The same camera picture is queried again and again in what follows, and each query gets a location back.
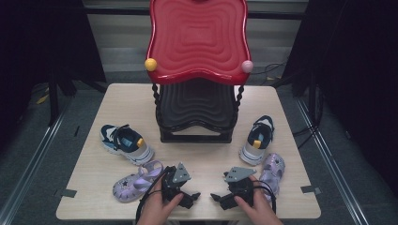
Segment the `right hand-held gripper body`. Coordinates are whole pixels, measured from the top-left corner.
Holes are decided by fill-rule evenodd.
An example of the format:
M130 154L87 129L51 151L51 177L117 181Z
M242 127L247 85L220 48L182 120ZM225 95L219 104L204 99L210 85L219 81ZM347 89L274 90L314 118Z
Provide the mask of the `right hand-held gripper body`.
M253 206L253 181L249 176L255 173L256 169L233 167L224 179L234 197L239 196L250 206Z

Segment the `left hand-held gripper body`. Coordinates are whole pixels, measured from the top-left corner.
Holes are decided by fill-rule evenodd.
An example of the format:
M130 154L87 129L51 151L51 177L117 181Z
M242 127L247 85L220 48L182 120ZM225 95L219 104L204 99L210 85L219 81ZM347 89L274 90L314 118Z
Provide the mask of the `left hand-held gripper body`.
M167 167L161 179L163 199L171 201L181 192L180 188L188 180L191 180L191 176L182 162L179 162L177 166Z

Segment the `purple glitter sandal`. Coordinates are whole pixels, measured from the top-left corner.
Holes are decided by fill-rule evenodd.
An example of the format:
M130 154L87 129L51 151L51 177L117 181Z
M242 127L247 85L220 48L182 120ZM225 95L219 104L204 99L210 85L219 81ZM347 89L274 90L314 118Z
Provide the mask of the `purple glitter sandal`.
M271 194L277 195L279 193L284 169L285 163L280 155L271 153L266 157L259 181L263 187L267 188L265 196L269 202L271 201Z
M159 160L152 160L141 165L137 173L130 174L114 184L114 197L120 203L131 203L138 200L149 190L163 170L163 164Z

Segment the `navy and white sneaker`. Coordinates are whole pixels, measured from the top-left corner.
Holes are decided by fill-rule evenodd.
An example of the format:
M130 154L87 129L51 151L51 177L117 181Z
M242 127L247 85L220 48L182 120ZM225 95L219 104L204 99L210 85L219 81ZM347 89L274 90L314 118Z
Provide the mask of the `navy and white sneaker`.
M272 118L263 115L258 118L249 132L246 143L239 151L240 158L250 165L262 162L266 149L273 141L274 125Z
M146 144L143 136L129 125L104 125L99 135L109 153L123 156L134 165L143 165L154 157L154 150Z

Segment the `red and black shoe rack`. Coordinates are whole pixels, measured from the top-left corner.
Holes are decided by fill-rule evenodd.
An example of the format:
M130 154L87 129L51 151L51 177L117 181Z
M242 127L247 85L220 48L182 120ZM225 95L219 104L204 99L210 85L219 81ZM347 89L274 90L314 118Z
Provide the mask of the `red and black shoe rack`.
M150 0L145 69L164 143L229 143L253 70L246 0Z

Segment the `person's left hand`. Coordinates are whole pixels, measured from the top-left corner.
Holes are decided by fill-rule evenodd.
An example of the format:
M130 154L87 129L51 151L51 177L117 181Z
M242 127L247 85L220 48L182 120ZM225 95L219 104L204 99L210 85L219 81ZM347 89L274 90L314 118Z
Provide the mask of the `person's left hand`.
M171 201L164 202L161 193L161 181L158 181L151 189L151 194L144 203L136 225L165 225L168 217L183 197L184 195L179 193Z

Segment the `person's right hand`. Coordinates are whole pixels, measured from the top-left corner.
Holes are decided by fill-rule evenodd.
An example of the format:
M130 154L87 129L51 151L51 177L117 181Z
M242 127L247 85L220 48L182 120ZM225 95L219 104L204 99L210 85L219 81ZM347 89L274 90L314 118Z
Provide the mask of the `person's right hand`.
M273 212L262 188L256 188L253 191L253 206L247 204L239 196L235 197L235 201L253 225L283 225Z

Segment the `grey tape strip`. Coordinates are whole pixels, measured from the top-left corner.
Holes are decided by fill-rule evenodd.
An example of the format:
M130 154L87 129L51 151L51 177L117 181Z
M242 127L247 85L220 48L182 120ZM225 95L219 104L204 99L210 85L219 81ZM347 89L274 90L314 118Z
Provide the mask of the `grey tape strip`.
M54 192L54 196L57 198L62 198L62 197L74 198L76 193L77 193L76 190L62 188L62 189L57 189Z
M300 189L303 194L313 193L314 195L318 195L321 193L321 189L319 187L313 187L312 185L304 186Z

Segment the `black metal stand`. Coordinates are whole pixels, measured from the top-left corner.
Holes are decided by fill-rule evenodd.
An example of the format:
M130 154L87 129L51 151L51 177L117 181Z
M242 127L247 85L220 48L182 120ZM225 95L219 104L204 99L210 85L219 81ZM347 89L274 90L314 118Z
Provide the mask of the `black metal stand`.
M49 98L50 98L50 121L52 126L59 116L58 90L67 97L73 97L77 90L66 70L52 70L49 73Z

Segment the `black curtain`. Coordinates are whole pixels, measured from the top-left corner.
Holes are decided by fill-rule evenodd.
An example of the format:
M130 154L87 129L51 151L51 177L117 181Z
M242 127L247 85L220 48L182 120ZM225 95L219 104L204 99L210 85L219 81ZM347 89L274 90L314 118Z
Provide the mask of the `black curtain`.
M398 0L309 0L283 77L319 85L398 197Z
M0 0L0 153L15 137L33 87L105 82L83 0Z

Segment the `metal floor rail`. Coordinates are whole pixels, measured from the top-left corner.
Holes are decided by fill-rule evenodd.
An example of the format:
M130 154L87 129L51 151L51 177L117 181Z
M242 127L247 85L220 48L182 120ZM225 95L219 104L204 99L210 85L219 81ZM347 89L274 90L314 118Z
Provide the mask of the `metal floor rail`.
M11 225L12 220L15 218L15 215L23 201L23 198L25 197L34 177L36 176L38 168L47 155L50 145L52 144L54 137L63 123L66 111L69 109L71 102L71 98L66 100L66 103L62 107L59 115L46 129L46 132L41 139L35 154L30 159L16 187L13 189L3 208L0 210L0 225Z
M353 194L350 186L347 184L337 161L334 159L333 154L329 150L321 131L314 125L310 119L309 109L306 106L303 99L299 98L296 100L298 104L299 111L303 117L307 129L311 131L311 137L317 146L320 155L322 156L329 173L336 185L341 197L343 198L344 204L353 218L356 225L370 225L367 217L365 216L357 198Z

